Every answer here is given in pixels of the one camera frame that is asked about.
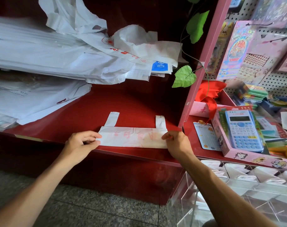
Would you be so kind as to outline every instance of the finger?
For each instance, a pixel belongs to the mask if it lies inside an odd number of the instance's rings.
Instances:
[[[86,149],[87,151],[91,151],[91,150],[96,149],[99,145],[100,145],[100,141],[97,140],[88,145],[83,145],[83,148]]]
[[[97,133],[97,132],[94,132],[94,131],[83,131],[83,132],[78,132],[75,134],[75,137],[77,138],[80,138],[80,139],[83,139],[83,138],[86,138],[86,137],[96,137],[96,138],[101,138],[102,136]]]
[[[165,140],[168,139],[170,137],[175,138],[178,135],[179,131],[168,131],[167,133],[165,133],[161,139]]]
[[[92,137],[92,136],[82,138],[83,142],[88,142],[88,143],[94,142],[95,140],[96,140],[96,137]]]

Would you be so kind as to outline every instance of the granite floor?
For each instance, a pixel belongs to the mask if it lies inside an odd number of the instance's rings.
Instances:
[[[0,171],[0,207],[33,180]],[[165,227],[166,207],[79,187],[59,185],[34,226]]]

